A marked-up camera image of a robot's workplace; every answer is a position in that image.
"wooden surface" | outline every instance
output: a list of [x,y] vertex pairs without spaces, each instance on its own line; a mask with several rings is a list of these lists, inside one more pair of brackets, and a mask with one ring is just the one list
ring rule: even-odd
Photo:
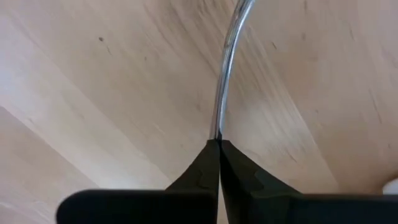
[[[208,137],[230,0],[0,0],[0,223],[158,189]],[[226,138],[302,192],[398,175],[398,2],[257,0]]]

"metal wire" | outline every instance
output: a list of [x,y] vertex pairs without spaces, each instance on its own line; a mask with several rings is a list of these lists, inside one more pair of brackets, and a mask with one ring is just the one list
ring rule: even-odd
[[218,80],[213,121],[211,122],[210,129],[210,139],[222,139],[226,100],[228,96],[228,84],[229,78],[231,77],[235,48],[238,43],[239,33],[253,4],[254,0],[238,0],[232,15],[231,23],[224,42],[223,63],[221,66],[220,78]]

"light wood grain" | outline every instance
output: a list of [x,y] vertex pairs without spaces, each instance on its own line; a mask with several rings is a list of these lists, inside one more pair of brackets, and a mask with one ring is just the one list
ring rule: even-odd
[[[234,4],[0,0],[0,222],[52,223],[73,191],[176,179],[208,137]],[[378,194],[398,175],[397,11],[257,0],[226,138],[302,192]]]

